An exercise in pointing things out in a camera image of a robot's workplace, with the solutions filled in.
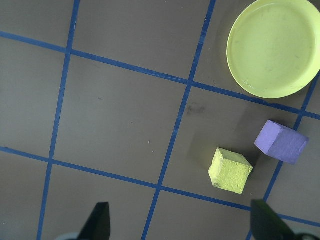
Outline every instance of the purple foam block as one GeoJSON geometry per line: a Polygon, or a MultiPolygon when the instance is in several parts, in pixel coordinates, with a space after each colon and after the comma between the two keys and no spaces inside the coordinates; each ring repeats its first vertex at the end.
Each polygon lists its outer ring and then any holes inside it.
{"type": "Polygon", "coordinates": [[[308,137],[268,120],[254,145],[269,157],[295,164],[308,142],[308,137]]]}

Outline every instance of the cube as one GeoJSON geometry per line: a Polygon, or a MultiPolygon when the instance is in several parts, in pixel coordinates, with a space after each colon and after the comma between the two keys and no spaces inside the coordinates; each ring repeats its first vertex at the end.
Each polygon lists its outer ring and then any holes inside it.
{"type": "Polygon", "coordinates": [[[295,164],[308,142],[308,137],[268,120],[254,145],[269,157],[295,164]]]}
{"type": "Polygon", "coordinates": [[[208,172],[214,187],[242,194],[252,170],[243,155],[218,147],[208,172]]]}

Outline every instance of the yellow cube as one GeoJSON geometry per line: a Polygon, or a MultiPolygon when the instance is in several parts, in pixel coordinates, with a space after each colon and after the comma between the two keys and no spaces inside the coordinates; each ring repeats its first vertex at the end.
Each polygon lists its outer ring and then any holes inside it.
{"type": "Polygon", "coordinates": [[[242,194],[253,169],[243,155],[218,147],[208,172],[214,187],[242,194]]]}

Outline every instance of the yellow plate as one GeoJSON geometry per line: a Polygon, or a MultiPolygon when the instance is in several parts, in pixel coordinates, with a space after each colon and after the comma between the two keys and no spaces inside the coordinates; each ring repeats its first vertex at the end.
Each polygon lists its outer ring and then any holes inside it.
{"type": "Polygon", "coordinates": [[[294,94],[320,69],[320,13],[307,0],[257,0],[235,21],[226,55],[247,92],[267,99],[294,94]]]}

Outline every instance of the dark stain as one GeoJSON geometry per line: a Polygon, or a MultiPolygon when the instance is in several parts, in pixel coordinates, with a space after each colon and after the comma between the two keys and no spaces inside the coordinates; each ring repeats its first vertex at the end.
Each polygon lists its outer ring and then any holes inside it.
{"type": "Polygon", "coordinates": [[[187,107],[187,115],[192,115],[192,114],[203,114],[206,110],[206,107],[204,105],[201,105],[196,102],[192,102],[188,107],[187,107]]]}

